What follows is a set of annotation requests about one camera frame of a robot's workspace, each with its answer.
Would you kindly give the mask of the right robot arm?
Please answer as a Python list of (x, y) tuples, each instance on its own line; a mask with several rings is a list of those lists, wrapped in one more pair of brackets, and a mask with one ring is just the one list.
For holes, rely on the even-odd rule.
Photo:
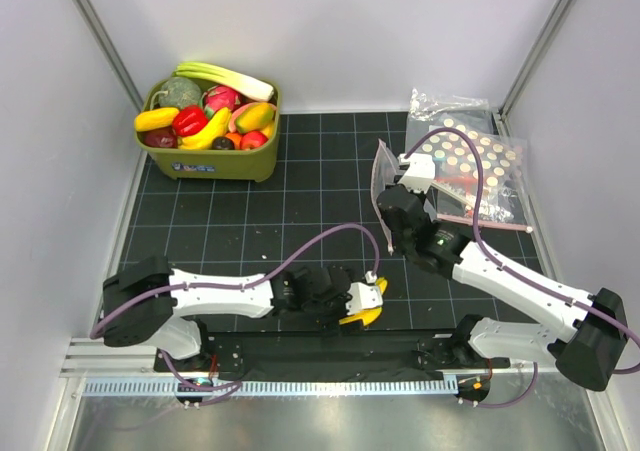
[(375, 200), (392, 249), (420, 270), (474, 287), (529, 317), (508, 323), (465, 316), (450, 339), (463, 367), (482, 359), (510, 358), (552, 364), (568, 380), (603, 391), (617, 374), (629, 340), (622, 298), (563, 285), (514, 262), (473, 235), (471, 229), (432, 219), (424, 201), (402, 185)]

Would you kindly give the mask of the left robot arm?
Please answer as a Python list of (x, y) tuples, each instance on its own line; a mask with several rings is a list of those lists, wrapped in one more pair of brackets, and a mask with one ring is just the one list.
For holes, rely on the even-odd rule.
[(190, 371), (212, 357), (198, 316), (280, 320), (312, 330), (366, 326), (383, 304), (386, 285), (374, 273), (357, 277), (342, 266), (303, 266), (250, 276), (198, 275), (152, 256), (103, 283), (103, 317), (92, 331), (112, 348), (166, 350)]

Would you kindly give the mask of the clear pink zip bag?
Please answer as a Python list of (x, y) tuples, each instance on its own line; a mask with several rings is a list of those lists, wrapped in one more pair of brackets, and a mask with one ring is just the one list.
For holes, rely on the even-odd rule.
[(388, 238), (385, 236), (375, 199), (387, 187), (395, 185), (396, 180), (398, 180), (399, 177), (400, 171), (398, 158), (392, 153), (387, 144), (383, 140), (379, 139), (377, 150), (372, 162), (370, 195), (374, 212), (380, 222), (383, 236), (387, 242), (386, 247), (390, 254), (393, 253), (393, 245), (389, 243)]

